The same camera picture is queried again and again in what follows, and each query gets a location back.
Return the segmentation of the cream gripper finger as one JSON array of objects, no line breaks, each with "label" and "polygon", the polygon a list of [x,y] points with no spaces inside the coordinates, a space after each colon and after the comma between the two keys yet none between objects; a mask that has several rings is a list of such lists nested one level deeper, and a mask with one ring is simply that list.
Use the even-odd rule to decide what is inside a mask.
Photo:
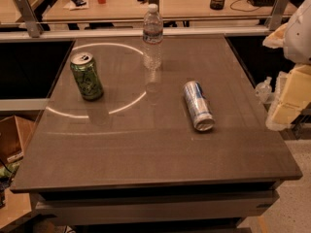
[{"label": "cream gripper finger", "polygon": [[311,103],[311,66],[295,64],[289,74],[281,72],[275,86],[274,100],[265,125],[282,131],[290,128],[301,112]]},{"label": "cream gripper finger", "polygon": [[284,45],[284,35],[287,28],[287,24],[280,25],[274,32],[269,34],[262,42],[265,47],[271,49],[278,49]]}]

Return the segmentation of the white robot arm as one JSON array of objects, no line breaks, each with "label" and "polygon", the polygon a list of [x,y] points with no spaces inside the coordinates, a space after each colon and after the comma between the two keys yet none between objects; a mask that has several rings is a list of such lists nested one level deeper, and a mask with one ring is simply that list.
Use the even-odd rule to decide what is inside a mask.
[{"label": "white robot arm", "polygon": [[287,23],[264,39],[263,45],[282,48],[285,58],[294,63],[287,75],[277,78],[265,123],[270,130],[282,131],[311,103],[311,0],[304,0]]}]

